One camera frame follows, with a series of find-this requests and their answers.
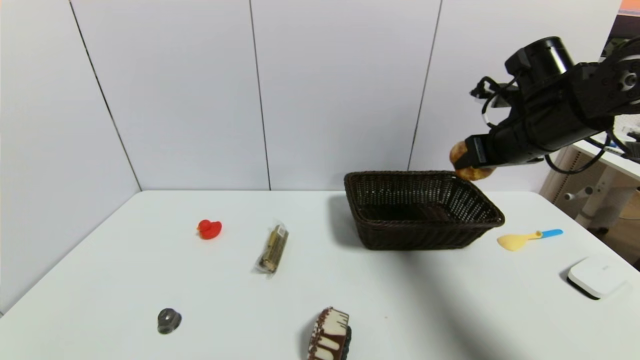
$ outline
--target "desk leg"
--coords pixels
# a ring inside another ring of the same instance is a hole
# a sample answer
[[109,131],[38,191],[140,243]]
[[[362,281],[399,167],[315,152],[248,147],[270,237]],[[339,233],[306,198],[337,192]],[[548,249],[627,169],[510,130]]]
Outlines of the desk leg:
[[593,220],[593,217],[596,215],[598,209],[600,209],[600,205],[602,201],[607,197],[609,193],[609,189],[611,189],[611,185],[613,184],[613,179],[616,177],[618,171],[612,167],[606,167],[600,179],[598,179],[598,184],[594,186],[594,191],[587,203],[584,205],[578,216],[575,217],[575,221],[582,225],[585,229],[589,227],[589,224]]

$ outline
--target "yellow spoon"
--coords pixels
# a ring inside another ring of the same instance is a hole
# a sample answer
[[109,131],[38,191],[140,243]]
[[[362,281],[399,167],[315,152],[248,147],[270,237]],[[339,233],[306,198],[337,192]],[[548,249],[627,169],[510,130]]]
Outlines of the yellow spoon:
[[498,244],[509,251],[518,251],[527,243],[527,241],[540,239],[541,237],[541,231],[536,231],[535,233],[527,235],[504,235],[498,238]]
[[563,231],[554,229],[549,231],[536,231],[527,235],[504,235],[498,238],[498,244],[509,251],[520,250],[529,240],[549,238],[551,236],[562,235]]

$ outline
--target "white wall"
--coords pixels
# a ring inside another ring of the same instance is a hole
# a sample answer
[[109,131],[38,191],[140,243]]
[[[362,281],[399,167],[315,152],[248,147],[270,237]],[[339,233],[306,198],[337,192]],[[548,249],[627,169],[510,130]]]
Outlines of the white wall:
[[271,187],[406,170],[439,0],[253,0]]
[[[488,132],[482,106],[468,93],[485,75],[509,81],[504,61],[519,48],[560,36],[574,62],[597,61],[619,6],[619,0],[444,0],[411,170],[452,169],[451,147]],[[505,111],[489,112],[495,122],[506,116]],[[548,171],[544,163],[503,167],[477,184],[484,190],[537,192]]]
[[138,191],[67,0],[2,3],[2,279],[8,310]]
[[248,0],[72,2],[144,190],[269,188]]

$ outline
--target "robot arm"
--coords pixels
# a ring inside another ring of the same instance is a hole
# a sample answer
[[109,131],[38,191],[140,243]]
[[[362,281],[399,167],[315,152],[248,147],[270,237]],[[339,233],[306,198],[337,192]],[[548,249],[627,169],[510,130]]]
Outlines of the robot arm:
[[[484,77],[471,95],[486,99],[483,114],[493,101],[494,107],[510,106],[509,117],[488,123],[488,134],[468,137],[460,147],[466,148],[463,154],[451,154],[458,174],[466,168],[537,163],[602,131],[617,143],[615,115],[640,113],[640,40],[630,40],[600,64],[574,65],[560,38],[544,38],[518,50],[505,68],[512,82],[500,85]],[[618,146],[637,160],[624,143]]]

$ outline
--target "red rubber duck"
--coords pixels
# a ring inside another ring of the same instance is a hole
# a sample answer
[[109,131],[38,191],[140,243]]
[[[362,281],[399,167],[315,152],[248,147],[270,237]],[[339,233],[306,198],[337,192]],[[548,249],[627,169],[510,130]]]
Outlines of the red rubber duck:
[[219,221],[211,222],[205,219],[198,224],[198,231],[200,231],[200,237],[203,240],[210,240],[220,234],[220,231],[222,231],[222,223]]

